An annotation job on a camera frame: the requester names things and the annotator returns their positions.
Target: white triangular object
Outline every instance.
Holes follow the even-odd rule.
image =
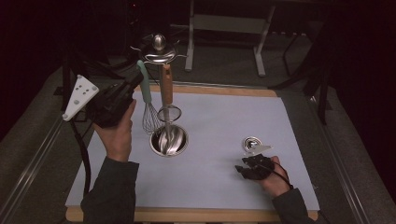
[[[70,97],[66,111],[62,115],[64,120],[69,121],[72,119],[98,92],[99,88],[93,85],[87,78],[82,75],[77,75],[75,88]]]

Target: person's left hand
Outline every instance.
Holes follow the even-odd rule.
[[[126,162],[131,154],[133,124],[131,116],[134,113],[135,106],[136,100],[133,100],[116,127],[103,129],[97,124],[93,124],[93,128],[105,145],[107,156],[114,161]]]

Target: hand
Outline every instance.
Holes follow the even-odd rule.
[[[286,171],[279,166],[279,158],[277,156],[271,157],[271,161],[275,163],[274,171],[288,179]],[[274,198],[290,190],[290,186],[285,182],[285,180],[274,173],[270,174],[263,180],[258,180],[257,182]]]
[[[106,148],[107,156],[114,161],[127,162],[132,150],[132,121],[136,100],[133,100],[116,127],[101,128],[93,124]]]

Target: wooden handle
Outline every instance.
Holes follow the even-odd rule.
[[[163,65],[163,102],[166,105],[173,103],[173,78],[170,64]]]

